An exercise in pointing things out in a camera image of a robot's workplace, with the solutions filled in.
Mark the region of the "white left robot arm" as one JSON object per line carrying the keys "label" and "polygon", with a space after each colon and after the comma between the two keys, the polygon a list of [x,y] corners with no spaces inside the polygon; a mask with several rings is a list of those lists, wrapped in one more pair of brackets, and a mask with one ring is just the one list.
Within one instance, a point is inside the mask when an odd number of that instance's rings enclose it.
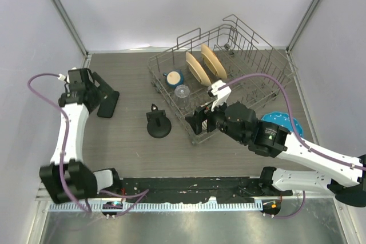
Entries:
{"label": "white left robot arm", "polygon": [[118,172],[107,168],[92,172],[83,162],[83,137],[90,113],[100,118],[114,114],[119,92],[88,68],[71,69],[65,81],[66,90],[56,105],[61,113],[59,136],[50,164],[39,169],[39,177],[56,204],[75,199],[94,198],[102,190],[117,197],[122,190]]}

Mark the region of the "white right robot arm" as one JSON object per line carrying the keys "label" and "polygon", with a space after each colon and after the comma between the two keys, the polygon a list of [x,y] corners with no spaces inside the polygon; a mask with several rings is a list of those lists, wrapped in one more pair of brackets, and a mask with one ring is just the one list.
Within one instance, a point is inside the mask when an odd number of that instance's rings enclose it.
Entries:
{"label": "white right robot arm", "polygon": [[219,130],[257,155],[299,163],[309,171],[264,168],[258,188],[264,195],[275,191],[303,190],[330,193],[346,205],[365,207],[365,156],[350,157],[297,137],[273,122],[259,120],[242,103],[197,108],[185,118],[196,135]]}

